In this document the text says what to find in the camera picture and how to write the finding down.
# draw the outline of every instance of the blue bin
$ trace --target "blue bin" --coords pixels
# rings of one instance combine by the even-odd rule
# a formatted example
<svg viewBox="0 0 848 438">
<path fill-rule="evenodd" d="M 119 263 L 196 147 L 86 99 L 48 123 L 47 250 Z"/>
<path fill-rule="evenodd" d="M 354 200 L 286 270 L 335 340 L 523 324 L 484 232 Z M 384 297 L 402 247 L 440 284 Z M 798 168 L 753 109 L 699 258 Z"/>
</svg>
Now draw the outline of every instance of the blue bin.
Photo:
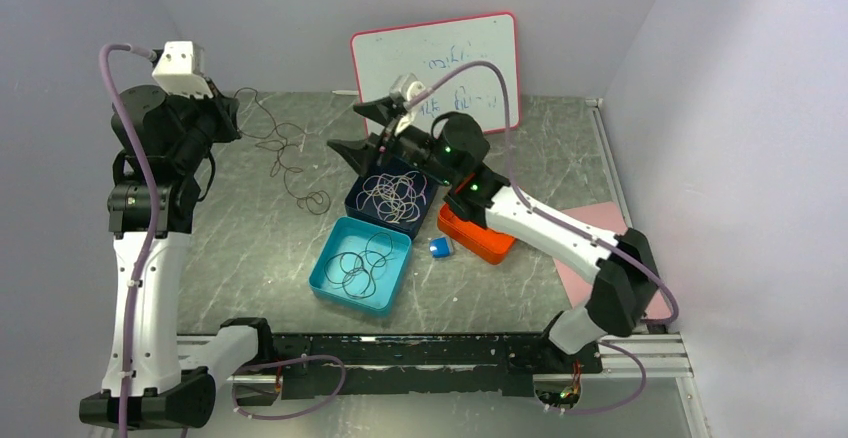
<svg viewBox="0 0 848 438">
<path fill-rule="evenodd" d="M 367 268 L 373 270 L 374 292 L 371 293 L 368 276 L 365 273 L 359 273 L 346 284 L 345 288 L 354 296 L 370 296 L 356 298 L 346 293 L 340 285 L 345 277 L 340 263 L 345 269 L 350 270 L 356 266 L 357 258 L 352 254 L 342 257 L 338 255 L 344 252 L 362 254 L 366 245 L 369 250 L 386 255 L 386 261 L 383 266 L 380 265 L 381 258 L 378 255 L 372 254 L 367 257 L 369 264 L 380 265 L 371 267 L 366 264 Z M 318 257 L 315 268 L 309 275 L 309 287 L 319 298 L 373 315 L 386 316 L 392 309 L 395 295 L 403 280 L 411 247 L 412 240 L 403 233 L 343 216 L 336 221 L 324 245 L 324 250 L 321 251 L 321 256 Z"/>
<path fill-rule="evenodd" d="M 418 173 L 415 177 L 415 188 L 423 189 L 423 193 L 421 197 L 416 199 L 415 204 L 418 205 L 418 209 L 421 210 L 421 215 L 417 220 L 412 222 L 401 221 L 400 223 L 388 223 L 383 221 L 379 214 L 377 213 L 377 206 L 379 206 L 380 200 L 379 198 L 373 198 L 370 200 L 365 200 L 360 198 L 360 203 L 364 204 L 362 209 L 358 209 L 356 200 L 359 196 L 359 193 L 363 190 L 363 186 L 365 182 L 372 176 L 381 175 L 383 173 L 399 176 L 405 175 L 410 171 L 415 171 L 414 168 L 407 165 L 406 163 L 398 160 L 397 158 L 392 158 L 392 160 L 385 166 L 378 167 L 374 166 L 371 170 L 369 170 L 368 175 L 365 177 L 360 177 L 353 184 L 353 187 L 350 189 L 350 192 L 347 194 L 345 198 L 345 211 L 347 212 L 347 216 L 351 218 L 356 218 L 358 220 L 367 221 L 368 223 L 374 223 L 376 225 L 380 225 L 382 227 L 388 228 L 390 230 L 399 231 L 413 240 L 418 235 L 418 230 L 421 229 L 421 225 L 424 223 L 424 218 L 427 216 L 427 212 L 430 210 L 430 206 L 433 204 L 433 200 L 436 198 L 436 192 L 439 190 L 439 184 L 436 183 L 435 180 L 431 178 L 426 178 L 423 174 Z"/>
</svg>

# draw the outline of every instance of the gray wall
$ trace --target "gray wall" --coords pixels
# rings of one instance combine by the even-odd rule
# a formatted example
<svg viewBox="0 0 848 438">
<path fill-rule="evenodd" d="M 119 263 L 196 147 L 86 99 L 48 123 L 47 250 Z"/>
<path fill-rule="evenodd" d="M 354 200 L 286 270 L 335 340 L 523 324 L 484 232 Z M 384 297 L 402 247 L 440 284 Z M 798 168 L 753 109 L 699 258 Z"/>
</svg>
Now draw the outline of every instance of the gray wall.
<svg viewBox="0 0 848 438">
<path fill-rule="evenodd" d="M 848 0 L 657 0 L 606 96 L 716 438 L 848 430 Z"/>
<path fill-rule="evenodd" d="M 223 89 L 354 89 L 353 33 L 511 10 L 522 89 L 600 96 L 654 0 L 164 0 Z"/>
<path fill-rule="evenodd" d="M 159 0 L 0 0 L 0 23 L 0 435 L 85 436 L 78 400 L 99 389 L 116 293 L 119 146 L 97 52 L 177 30 Z M 113 69 L 119 87 L 150 74 L 132 57 Z"/>
</svg>

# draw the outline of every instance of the whiteboard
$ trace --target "whiteboard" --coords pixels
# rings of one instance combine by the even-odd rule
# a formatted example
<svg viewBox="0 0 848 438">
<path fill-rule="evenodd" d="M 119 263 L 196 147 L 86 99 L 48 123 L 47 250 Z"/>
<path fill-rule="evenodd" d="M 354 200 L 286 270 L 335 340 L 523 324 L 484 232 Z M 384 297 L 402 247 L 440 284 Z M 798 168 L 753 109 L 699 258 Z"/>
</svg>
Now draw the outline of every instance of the whiteboard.
<svg viewBox="0 0 848 438">
<path fill-rule="evenodd" d="M 491 61 L 506 80 L 510 128 L 520 121 L 518 53 L 511 13 L 363 31 L 350 39 L 350 49 L 361 101 L 385 97 L 405 73 L 414 73 L 424 86 L 430 86 L 463 63 Z M 492 70 L 472 68 L 447 82 L 422 103 L 414 126 L 429 132 L 433 120 L 450 111 L 473 116 L 484 132 L 503 131 L 503 94 Z M 371 120 L 365 120 L 365 128 L 367 133 L 382 130 Z"/>
</svg>

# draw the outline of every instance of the light blue tray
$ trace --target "light blue tray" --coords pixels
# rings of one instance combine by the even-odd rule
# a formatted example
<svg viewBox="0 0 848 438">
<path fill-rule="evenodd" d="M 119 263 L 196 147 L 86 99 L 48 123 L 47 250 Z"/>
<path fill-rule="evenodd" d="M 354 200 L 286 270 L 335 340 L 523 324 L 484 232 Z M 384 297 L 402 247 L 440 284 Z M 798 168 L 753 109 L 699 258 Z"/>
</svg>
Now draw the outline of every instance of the light blue tray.
<svg viewBox="0 0 848 438">
<path fill-rule="evenodd" d="M 341 258 L 333 257 L 339 253 L 352 252 L 360 254 L 364 259 L 366 255 L 363 252 L 366 244 L 368 244 L 369 250 L 386 255 L 387 262 L 385 266 L 374 266 L 373 268 L 365 263 L 366 268 L 373 270 L 372 275 L 376 290 L 374 290 L 373 295 L 367 298 L 353 298 L 348 296 L 338 284 L 343 281 L 345 276 L 345 272 L 339 266 L 339 260 L 342 260 L 342 265 L 349 270 L 356 266 L 355 263 L 358 259 L 353 255 L 346 255 Z M 312 269 L 312 274 L 309 275 L 309 286 L 315 296 L 319 298 L 373 315 L 386 316 L 392 309 L 395 295 L 397 295 L 403 280 L 411 247 L 412 240 L 403 233 L 343 216 L 339 218 L 333 227 L 333 231 L 330 232 L 324 250 L 318 257 L 315 268 Z M 381 264 L 382 261 L 376 254 L 368 254 L 367 258 L 371 263 Z M 345 288 L 353 295 L 367 295 L 374 289 L 374 285 L 366 289 L 366 286 L 369 286 L 368 283 L 367 275 L 359 273 L 350 280 Z"/>
</svg>

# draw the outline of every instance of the table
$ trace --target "table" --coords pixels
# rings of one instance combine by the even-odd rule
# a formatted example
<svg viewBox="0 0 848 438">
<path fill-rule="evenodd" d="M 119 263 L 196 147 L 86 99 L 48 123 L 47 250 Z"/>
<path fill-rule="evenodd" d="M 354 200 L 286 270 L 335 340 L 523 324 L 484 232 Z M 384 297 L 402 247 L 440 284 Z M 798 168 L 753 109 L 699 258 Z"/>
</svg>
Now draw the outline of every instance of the table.
<svg viewBox="0 0 848 438">
<path fill-rule="evenodd" d="M 241 128 L 264 135 L 267 114 L 252 94 L 242 92 Z M 299 208 L 283 186 L 282 173 L 269 176 L 275 155 L 243 138 L 216 145 L 217 161 L 209 197 L 195 211 L 194 243 L 182 276 L 180 333 L 214 334 L 225 320 L 259 316 L 271 329 L 285 332 L 432 333 L 539 331 L 560 310 L 569 308 L 553 260 L 518 242 L 498 266 L 457 246 L 453 256 L 436 260 L 429 239 L 436 227 L 441 194 L 413 245 L 413 254 L 392 313 L 375 318 L 316 298 L 307 283 L 327 235 L 345 215 L 343 200 L 356 179 L 330 150 L 329 138 L 364 136 L 355 98 L 331 93 L 264 93 L 259 103 L 279 122 L 294 147 L 284 155 L 289 166 L 305 171 L 290 176 L 293 192 L 323 189 L 332 198 L 326 214 Z M 579 98 L 524 96 L 523 117 L 511 133 L 515 176 L 531 196 L 565 209 L 612 199 L 605 161 L 592 116 Z M 503 134 L 488 135 L 486 163 L 506 172 Z M 205 186 L 209 168 L 198 180 Z"/>
</svg>

